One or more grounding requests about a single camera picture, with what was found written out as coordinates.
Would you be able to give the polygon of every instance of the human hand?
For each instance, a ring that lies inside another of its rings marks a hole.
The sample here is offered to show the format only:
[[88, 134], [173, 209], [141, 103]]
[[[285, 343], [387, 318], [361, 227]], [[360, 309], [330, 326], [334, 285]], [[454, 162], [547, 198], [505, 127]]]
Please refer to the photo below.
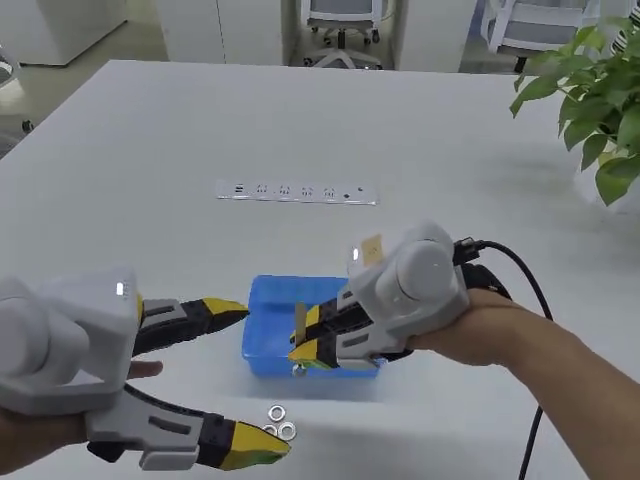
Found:
[[470, 290], [470, 308], [443, 330], [412, 338], [408, 347], [432, 350], [467, 365], [508, 366], [518, 354], [523, 329], [542, 317], [487, 290]]
[[[131, 362], [129, 379], [155, 377], [161, 362]], [[0, 475], [25, 467], [67, 445], [84, 443], [84, 415], [29, 417], [0, 409]]]

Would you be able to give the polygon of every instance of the table surface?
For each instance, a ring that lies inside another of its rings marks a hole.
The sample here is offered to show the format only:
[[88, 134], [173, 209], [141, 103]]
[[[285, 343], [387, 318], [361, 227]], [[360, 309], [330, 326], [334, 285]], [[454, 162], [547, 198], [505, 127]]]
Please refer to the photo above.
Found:
[[[246, 301], [258, 274], [341, 276], [351, 239], [431, 217], [454, 238], [513, 247], [558, 321], [639, 378], [636, 232], [571, 188], [578, 158], [556, 139], [559, 99], [512, 120], [512, 80], [111, 62], [0, 163], [0, 274], [37, 283], [131, 264], [148, 298]], [[217, 200], [217, 178], [362, 182], [381, 202]], [[512, 265], [484, 258], [536, 308]], [[274, 399], [287, 407], [299, 429], [291, 455], [234, 478], [516, 478], [535, 403], [501, 369], [423, 353], [374, 381], [258, 381], [241, 334], [158, 353], [166, 371], [142, 381], [259, 424]], [[531, 478], [583, 478], [546, 420], [538, 442]], [[137, 459], [110, 466], [74, 447], [15, 478], [142, 478]]]

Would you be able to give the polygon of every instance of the small metal part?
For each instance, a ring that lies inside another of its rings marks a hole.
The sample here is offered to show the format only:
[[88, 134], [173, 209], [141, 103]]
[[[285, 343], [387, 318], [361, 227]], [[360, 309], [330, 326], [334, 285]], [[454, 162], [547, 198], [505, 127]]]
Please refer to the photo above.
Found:
[[275, 425], [265, 425], [264, 427], [262, 427], [262, 429], [267, 432], [270, 433], [271, 435], [273, 435], [274, 437], [278, 436], [278, 428]]
[[304, 377], [307, 374], [307, 367], [296, 363], [291, 370], [291, 374], [294, 377]]
[[272, 422], [281, 422], [287, 415], [287, 411], [281, 405], [274, 405], [269, 409], [269, 420]]
[[281, 423], [278, 427], [278, 438], [280, 438], [280, 440], [289, 442], [296, 438], [296, 435], [296, 426], [291, 422]]

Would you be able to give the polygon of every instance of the metal washer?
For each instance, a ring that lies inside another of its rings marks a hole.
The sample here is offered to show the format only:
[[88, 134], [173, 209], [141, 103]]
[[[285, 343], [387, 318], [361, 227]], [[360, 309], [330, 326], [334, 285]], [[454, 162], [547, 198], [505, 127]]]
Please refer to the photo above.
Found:
[[265, 432], [270, 433], [274, 437], [278, 436], [278, 428], [275, 425], [265, 425], [264, 427], [262, 427], [262, 429]]
[[281, 422], [287, 415], [287, 411], [281, 405], [274, 405], [269, 409], [269, 420], [272, 422]]
[[285, 442], [290, 442], [294, 438], [298, 432], [296, 431], [296, 426], [291, 422], [281, 423], [278, 427], [278, 438], [280, 440], [284, 440]]

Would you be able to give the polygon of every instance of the wrist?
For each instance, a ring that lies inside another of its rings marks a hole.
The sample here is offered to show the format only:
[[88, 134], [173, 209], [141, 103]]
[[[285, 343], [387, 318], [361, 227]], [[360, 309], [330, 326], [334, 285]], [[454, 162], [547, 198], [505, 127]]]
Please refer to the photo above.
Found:
[[567, 351], [571, 345], [580, 343], [575, 335], [550, 320], [523, 311], [522, 317], [513, 323], [510, 341], [501, 352], [500, 364], [517, 378], [522, 378], [532, 367], [553, 357], [554, 352]]

